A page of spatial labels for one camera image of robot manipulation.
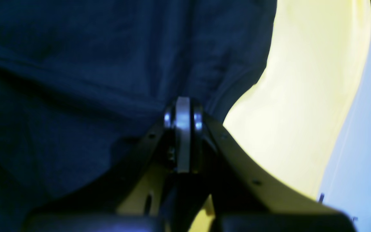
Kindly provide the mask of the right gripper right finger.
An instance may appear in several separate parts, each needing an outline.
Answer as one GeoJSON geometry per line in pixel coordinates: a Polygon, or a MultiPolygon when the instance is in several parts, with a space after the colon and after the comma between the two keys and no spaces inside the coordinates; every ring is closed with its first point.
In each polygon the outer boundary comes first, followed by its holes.
{"type": "Polygon", "coordinates": [[[283,184],[246,154],[231,134],[191,101],[192,171],[212,195],[212,232],[354,232],[350,219],[283,184]]]}

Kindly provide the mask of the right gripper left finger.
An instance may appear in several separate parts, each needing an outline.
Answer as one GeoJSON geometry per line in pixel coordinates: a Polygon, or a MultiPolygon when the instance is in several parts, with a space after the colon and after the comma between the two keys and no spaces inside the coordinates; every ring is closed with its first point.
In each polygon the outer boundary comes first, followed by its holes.
{"type": "Polygon", "coordinates": [[[23,232],[187,232],[191,100],[178,97],[129,155],[92,183],[31,213],[23,232]]]}

